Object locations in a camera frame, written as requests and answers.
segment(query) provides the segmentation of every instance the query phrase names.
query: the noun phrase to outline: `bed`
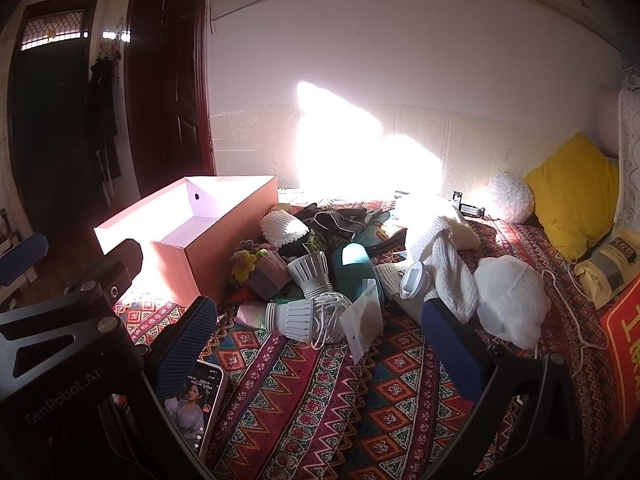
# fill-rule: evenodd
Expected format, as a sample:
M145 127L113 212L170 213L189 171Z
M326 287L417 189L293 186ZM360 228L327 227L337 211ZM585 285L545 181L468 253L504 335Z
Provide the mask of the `bed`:
M286 200L300 207L317 202L315 198L299 194ZM340 199L320 205L392 207L391 202ZM470 224L481 239L478 250L460 251L471 270L480 258L503 254L517 256L539 272L551 270L559 292L574 308L584 339L606 344L596 310L578 293L564 260L541 229L491 219ZM392 251L374 262L397 259ZM577 370L576 327L548 278L545 290L552 309L543 324L540 354L559 352ZM128 298L115 308L135 342L151 343L184 313L183 306L149 294ZM420 327L395 303L384 305L383 335L354 365L345 342L316 351L281 335L236 325L234 317L244 299L240 291L218 306L218 328L201 355L229 375L206 459L217 478L415 479L464 424L471 403L458 395L424 344ZM472 323L487 344L505 344L485 333L476 318ZM533 357L533 352L510 348ZM589 471L616 444L616 385L607 351L585 351L574 385ZM513 399L479 470L500 459L518 406Z

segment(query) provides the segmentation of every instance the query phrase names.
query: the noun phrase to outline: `sunlight patch on wall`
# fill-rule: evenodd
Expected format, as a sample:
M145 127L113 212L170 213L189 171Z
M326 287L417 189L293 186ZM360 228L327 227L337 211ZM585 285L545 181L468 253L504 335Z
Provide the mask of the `sunlight patch on wall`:
M391 194L442 184L442 162L406 135L383 135L374 116L308 82L298 85L296 170L303 189Z

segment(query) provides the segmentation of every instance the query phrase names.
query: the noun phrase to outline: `open cardboard box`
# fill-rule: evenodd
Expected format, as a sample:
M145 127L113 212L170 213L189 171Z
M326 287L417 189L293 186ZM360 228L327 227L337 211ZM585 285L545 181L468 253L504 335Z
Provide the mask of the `open cardboard box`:
M188 307L198 296L219 303L229 258L260 236L260 220L278 202L274 176L188 176L95 228L106 254L126 238L140 243L136 290Z

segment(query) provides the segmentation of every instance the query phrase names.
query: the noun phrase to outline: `yellow package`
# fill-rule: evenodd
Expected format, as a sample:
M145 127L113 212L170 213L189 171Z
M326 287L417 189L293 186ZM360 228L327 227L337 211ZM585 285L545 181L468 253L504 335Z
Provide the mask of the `yellow package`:
M640 233L624 227L615 232L616 238L608 245L575 266L584 293L596 308L603 307L640 274Z

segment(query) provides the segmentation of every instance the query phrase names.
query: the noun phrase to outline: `hanging black coat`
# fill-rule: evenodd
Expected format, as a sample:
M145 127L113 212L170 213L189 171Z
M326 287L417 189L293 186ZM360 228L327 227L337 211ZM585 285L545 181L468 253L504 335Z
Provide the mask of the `hanging black coat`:
M94 153L98 153L102 179L108 179L107 161L111 178L120 176L120 166L113 137L118 133L113 110L113 64L108 57L98 59L91 67L91 81L87 94L87 135Z

